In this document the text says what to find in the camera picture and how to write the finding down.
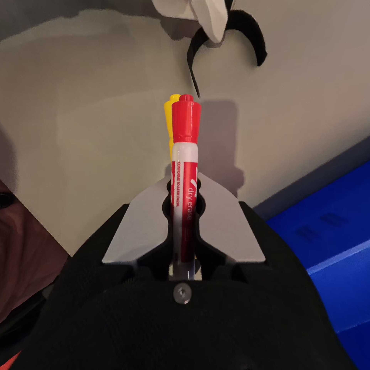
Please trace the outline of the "blue plastic bin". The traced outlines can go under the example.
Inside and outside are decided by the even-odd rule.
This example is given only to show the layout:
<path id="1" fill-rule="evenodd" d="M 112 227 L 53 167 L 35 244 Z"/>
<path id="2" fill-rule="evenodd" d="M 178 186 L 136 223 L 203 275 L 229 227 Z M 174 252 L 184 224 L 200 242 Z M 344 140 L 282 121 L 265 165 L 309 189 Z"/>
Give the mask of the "blue plastic bin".
<path id="1" fill-rule="evenodd" d="M 300 259 L 358 369 L 370 369 L 370 163 L 267 221 Z"/>

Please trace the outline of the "yellow highlighter marker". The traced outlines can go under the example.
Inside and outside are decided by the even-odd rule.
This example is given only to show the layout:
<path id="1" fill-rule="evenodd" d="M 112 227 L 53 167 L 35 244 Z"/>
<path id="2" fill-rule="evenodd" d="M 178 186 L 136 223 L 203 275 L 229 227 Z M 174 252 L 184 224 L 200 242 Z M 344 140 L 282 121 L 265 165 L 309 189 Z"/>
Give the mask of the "yellow highlighter marker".
<path id="1" fill-rule="evenodd" d="M 180 95 L 173 94 L 169 97 L 169 100 L 164 103 L 164 112 L 167 125 L 167 131 L 169 135 L 169 153 L 170 153 L 170 162 L 172 162 L 172 149 L 174 145 L 173 141 L 173 123 L 172 123 L 172 105 L 179 101 Z"/>

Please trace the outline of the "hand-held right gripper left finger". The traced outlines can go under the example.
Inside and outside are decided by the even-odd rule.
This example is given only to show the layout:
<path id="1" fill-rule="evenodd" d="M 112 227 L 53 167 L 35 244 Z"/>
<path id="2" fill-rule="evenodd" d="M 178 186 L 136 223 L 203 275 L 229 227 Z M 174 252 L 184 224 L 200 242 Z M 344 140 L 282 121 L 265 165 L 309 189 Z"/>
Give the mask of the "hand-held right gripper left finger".
<path id="1" fill-rule="evenodd" d="M 165 176 L 129 204 L 102 259 L 105 265 L 147 267 L 168 279 L 173 256 L 171 177 Z"/>

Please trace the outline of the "red dry-erase marker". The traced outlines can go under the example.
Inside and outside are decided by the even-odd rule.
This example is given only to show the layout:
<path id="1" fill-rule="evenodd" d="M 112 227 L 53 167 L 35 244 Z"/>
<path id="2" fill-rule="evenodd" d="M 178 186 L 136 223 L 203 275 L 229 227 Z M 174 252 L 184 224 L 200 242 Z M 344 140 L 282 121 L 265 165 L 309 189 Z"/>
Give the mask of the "red dry-erase marker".
<path id="1" fill-rule="evenodd" d="M 201 105 L 191 95 L 172 104 L 171 216 L 173 278 L 194 280 L 195 213 L 198 193 L 198 135 Z"/>

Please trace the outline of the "person's maroon shirt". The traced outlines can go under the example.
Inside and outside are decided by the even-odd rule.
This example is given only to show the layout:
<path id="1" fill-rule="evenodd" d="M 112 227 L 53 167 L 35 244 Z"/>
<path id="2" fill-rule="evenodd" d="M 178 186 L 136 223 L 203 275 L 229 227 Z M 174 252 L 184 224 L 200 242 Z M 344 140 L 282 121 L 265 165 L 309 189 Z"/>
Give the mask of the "person's maroon shirt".
<path id="1" fill-rule="evenodd" d="M 68 253 L 17 199 L 0 211 L 0 321 L 60 274 Z"/>

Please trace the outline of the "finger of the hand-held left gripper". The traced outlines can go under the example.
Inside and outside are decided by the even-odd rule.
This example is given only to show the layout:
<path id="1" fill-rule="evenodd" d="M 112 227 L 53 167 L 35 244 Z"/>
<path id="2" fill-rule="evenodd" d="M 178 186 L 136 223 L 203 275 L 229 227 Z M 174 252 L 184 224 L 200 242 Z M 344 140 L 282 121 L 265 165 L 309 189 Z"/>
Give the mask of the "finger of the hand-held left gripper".
<path id="1" fill-rule="evenodd" d="M 152 3 L 164 17 L 198 21 L 191 0 L 152 0 Z"/>
<path id="2" fill-rule="evenodd" d="M 211 42 L 219 44 L 228 21 L 228 11 L 224 0 L 192 0 L 192 10 L 198 23 Z"/>

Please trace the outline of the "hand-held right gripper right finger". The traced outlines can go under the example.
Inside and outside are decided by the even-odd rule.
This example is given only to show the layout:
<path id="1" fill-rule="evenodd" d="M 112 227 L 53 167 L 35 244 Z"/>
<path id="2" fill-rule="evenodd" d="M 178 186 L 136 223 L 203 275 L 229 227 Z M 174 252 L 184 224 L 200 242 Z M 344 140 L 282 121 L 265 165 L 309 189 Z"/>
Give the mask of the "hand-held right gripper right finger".
<path id="1" fill-rule="evenodd" d="M 202 280 L 219 266 L 265 263 L 266 257 L 238 199 L 226 188 L 198 174 L 197 259 Z"/>

